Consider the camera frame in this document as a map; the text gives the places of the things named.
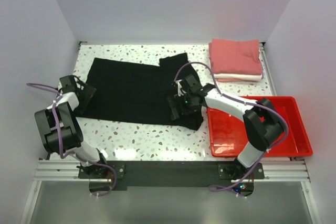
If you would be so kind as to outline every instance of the metal frame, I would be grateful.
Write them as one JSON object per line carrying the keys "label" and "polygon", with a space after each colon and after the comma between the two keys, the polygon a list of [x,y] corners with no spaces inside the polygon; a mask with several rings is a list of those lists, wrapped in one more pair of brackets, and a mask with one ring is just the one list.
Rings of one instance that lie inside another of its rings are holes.
{"label": "metal frame", "polygon": [[307,202],[309,214],[313,224],[322,224],[316,201],[313,197],[310,182],[301,182],[302,191]]}
{"label": "metal frame", "polygon": [[[304,161],[264,161],[262,159],[261,163],[265,179],[256,179],[258,182],[309,182]],[[39,161],[34,180],[106,182],[106,179],[79,179],[77,165],[79,165],[78,161]]]}
{"label": "metal frame", "polygon": [[[277,95],[274,82],[269,71],[268,62],[264,46],[260,44],[260,52],[262,59],[265,63],[265,72],[268,76],[269,86],[273,95]],[[301,182],[302,191],[306,199],[308,210],[313,224],[321,224],[321,217],[318,212],[317,204],[314,200],[309,174],[307,171],[306,163],[302,161],[290,161],[288,158],[263,158],[261,160],[265,179],[258,179],[259,183],[264,182]],[[20,224],[29,224],[33,216],[35,204],[40,192],[42,181],[73,181],[73,182],[105,182],[105,179],[79,179],[78,161],[52,161],[41,160],[38,162],[37,169],[35,171],[34,181],[30,189],[26,206],[22,215]]]}
{"label": "metal frame", "polygon": [[26,206],[23,210],[20,224],[29,224],[30,221],[32,220],[31,218],[33,216],[37,197],[41,189],[41,184],[42,184],[42,181],[38,181],[38,180],[33,181],[33,184],[31,185],[32,187],[30,188],[30,192],[29,192],[28,199],[26,202]]}

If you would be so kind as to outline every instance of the glass panel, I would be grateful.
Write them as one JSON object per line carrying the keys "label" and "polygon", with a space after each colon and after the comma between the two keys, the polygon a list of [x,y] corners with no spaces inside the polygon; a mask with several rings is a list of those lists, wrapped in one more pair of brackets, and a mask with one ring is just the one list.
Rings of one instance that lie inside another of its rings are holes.
{"label": "glass panel", "polygon": [[96,200],[88,182],[43,182],[32,223],[312,223],[300,183],[257,183],[247,200],[206,188],[129,187]]}

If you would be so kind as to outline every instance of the white enclosure wall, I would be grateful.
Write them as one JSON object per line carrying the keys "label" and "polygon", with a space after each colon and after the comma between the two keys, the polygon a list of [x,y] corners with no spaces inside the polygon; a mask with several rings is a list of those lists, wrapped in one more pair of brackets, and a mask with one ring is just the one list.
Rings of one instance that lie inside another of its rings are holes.
{"label": "white enclosure wall", "polygon": [[57,0],[79,40],[96,43],[265,41],[290,0]]}
{"label": "white enclosure wall", "polygon": [[336,0],[291,0],[266,42],[279,95],[297,99],[314,155],[307,160],[324,223],[335,223]]}
{"label": "white enclosure wall", "polygon": [[34,112],[53,96],[25,83],[56,85],[72,71],[76,47],[56,0],[0,0],[0,223],[19,223],[46,156]]}

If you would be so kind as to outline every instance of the speckled white tabletop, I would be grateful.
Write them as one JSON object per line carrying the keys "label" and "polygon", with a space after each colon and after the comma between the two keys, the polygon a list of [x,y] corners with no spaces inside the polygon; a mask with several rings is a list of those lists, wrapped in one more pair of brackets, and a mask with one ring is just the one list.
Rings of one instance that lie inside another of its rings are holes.
{"label": "speckled white tabletop", "polygon": [[[82,45],[74,74],[86,81],[95,57],[149,65],[159,65],[159,59],[182,52],[190,61],[209,65],[208,45]],[[264,70],[263,58],[260,56]],[[201,65],[193,65],[202,84],[212,83],[209,72]],[[222,82],[223,92],[234,95],[272,95],[267,75],[260,82]],[[210,161],[208,120],[202,111],[204,122],[198,131],[181,126],[124,123],[77,118],[84,139],[104,153],[107,160],[144,161]],[[60,159],[52,154],[50,159]]]}

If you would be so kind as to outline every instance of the black cloth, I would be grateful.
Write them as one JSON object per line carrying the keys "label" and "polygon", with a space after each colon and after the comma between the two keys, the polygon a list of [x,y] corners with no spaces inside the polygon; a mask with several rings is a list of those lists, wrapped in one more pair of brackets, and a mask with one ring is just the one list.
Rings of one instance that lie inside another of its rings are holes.
{"label": "black cloth", "polygon": [[[188,62],[187,54],[160,59],[160,66],[95,58],[86,83],[97,89],[82,118],[144,124],[180,125],[198,130],[201,112],[171,121],[167,97],[177,93],[173,86],[179,68]],[[199,81],[192,66],[186,66],[179,79],[189,74]]]}

